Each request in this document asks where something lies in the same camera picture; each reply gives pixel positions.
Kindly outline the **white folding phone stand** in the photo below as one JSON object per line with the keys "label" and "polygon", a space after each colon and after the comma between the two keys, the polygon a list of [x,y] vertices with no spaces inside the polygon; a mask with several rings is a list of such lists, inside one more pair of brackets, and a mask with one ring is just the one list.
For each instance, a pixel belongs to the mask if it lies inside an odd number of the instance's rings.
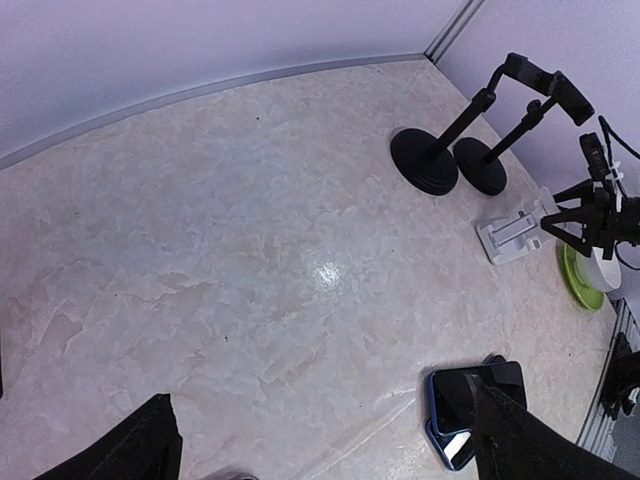
{"label": "white folding phone stand", "polygon": [[480,221],[475,231],[490,263],[500,266],[540,250],[551,240],[541,221],[559,212],[553,195],[542,187],[513,216]]}

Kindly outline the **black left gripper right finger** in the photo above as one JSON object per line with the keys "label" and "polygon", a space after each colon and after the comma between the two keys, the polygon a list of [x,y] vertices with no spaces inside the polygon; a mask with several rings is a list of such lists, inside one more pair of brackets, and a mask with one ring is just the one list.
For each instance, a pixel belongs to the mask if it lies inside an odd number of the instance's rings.
{"label": "black left gripper right finger", "polygon": [[475,373],[472,439],[480,479],[633,479],[635,476],[556,433]]}

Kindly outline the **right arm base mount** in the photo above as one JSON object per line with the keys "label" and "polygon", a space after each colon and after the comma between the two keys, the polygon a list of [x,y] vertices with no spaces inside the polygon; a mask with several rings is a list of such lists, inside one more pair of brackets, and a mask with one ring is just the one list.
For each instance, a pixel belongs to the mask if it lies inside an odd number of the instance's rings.
{"label": "right arm base mount", "polygon": [[629,396],[639,387],[639,352],[632,352],[624,332],[615,337],[612,358],[607,367],[600,403],[605,413],[616,420],[619,412],[627,416],[633,410]]}

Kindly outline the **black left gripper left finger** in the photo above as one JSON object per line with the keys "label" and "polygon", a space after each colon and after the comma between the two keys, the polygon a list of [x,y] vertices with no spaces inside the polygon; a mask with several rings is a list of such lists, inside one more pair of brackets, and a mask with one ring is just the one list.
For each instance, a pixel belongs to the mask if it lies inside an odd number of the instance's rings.
{"label": "black left gripper left finger", "polygon": [[179,478],[183,438],[170,394],[156,394],[94,444],[41,479]]}

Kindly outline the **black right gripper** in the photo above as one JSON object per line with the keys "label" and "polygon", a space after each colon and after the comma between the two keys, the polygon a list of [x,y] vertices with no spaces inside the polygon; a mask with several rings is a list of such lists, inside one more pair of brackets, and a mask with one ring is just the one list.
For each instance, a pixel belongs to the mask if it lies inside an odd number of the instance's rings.
{"label": "black right gripper", "polygon": [[556,204],[577,200],[580,206],[593,205],[595,218],[587,214],[560,212],[542,218],[540,226],[586,258],[602,250],[604,260],[613,259],[619,242],[639,245],[639,198],[623,197],[620,210],[607,192],[595,192],[594,181],[584,180],[553,195]]}

